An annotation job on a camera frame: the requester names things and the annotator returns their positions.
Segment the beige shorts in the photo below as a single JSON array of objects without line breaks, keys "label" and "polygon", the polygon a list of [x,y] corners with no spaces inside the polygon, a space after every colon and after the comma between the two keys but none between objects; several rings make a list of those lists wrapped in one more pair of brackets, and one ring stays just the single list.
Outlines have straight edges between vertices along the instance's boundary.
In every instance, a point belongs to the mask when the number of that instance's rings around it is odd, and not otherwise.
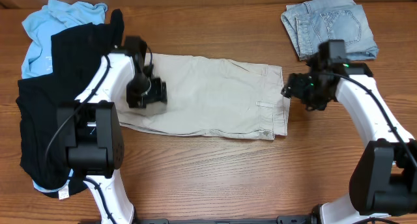
[{"label": "beige shorts", "polygon": [[274,140],[287,135],[290,100],[280,66],[190,55],[152,56],[167,86],[167,110],[143,116],[122,96],[122,126],[146,133]]}]

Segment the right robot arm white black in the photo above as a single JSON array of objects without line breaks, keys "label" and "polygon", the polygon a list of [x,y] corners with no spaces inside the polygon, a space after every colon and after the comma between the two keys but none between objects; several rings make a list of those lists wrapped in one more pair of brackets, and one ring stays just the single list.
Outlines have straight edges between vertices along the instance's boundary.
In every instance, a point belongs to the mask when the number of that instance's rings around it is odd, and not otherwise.
[{"label": "right robot arm white black", "polygon": [[298,98],[306,110],[341,103],[364,144],[349,181],[349,192],[317,205],[308,215],[280,216],[278,223],[389,223],[390,216],[416,213],[416,140],[382,99],[372,71],[351,62],[343,40],[319,45],[307,61],[309,72],[290,74],[281,93]]}]

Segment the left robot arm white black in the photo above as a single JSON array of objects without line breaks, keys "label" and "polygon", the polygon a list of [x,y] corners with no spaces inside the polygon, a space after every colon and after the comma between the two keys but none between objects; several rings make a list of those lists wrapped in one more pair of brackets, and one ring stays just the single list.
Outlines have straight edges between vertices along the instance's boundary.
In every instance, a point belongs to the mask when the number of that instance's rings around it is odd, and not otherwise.
[{"label": "left robot arm white black", "polygon": [[126,37],[102,57],[86,89],[58,107],[59,129],[53,136],[70,169],[68,181],[85,184],[101,215],[101,223],[139,223],[121,178],[124,141],[116,103],[139,115],[167,108],[167,87],[153,74],[152,51],[138,36]]}]

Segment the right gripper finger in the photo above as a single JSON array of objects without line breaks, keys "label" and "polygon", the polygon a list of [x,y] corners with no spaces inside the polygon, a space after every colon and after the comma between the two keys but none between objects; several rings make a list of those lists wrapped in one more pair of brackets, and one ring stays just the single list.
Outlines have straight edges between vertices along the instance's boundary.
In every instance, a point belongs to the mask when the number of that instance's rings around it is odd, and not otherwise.
[{"label": "right gripper finger", "polygon": [[292,89],[292,85],[289,84],[289,83],[286,84],[281,90],[282,96],[285,97],[285,98],[291,98],[293,96],[293,93],[292,93],[291,89]]},{"label": "right gripper finger", "polygon": [[298,74],[292,73],[288,76],[285,87],[293,87],[298,80]]}]

